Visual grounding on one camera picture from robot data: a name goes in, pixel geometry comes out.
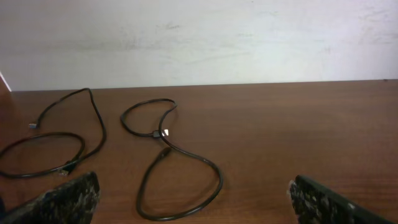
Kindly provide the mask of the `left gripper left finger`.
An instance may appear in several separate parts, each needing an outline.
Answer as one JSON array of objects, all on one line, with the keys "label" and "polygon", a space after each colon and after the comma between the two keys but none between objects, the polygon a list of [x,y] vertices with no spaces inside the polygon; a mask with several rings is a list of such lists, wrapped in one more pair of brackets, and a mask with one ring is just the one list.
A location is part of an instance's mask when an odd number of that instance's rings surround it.
[{"label": "left gripper left finger", "polygon": [[12,210],[1,213],[1,223],[90,223],[100,200],[95,172],[50,189]]}]

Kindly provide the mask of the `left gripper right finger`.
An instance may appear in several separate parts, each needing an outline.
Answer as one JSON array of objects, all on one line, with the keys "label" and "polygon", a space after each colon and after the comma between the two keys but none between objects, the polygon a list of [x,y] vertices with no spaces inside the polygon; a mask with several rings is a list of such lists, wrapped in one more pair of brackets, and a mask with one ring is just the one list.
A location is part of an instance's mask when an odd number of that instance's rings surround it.
[{"label": "left gripper right finger", "polygon": [[304,175],[287,193],[299,224],[393,224]]}]

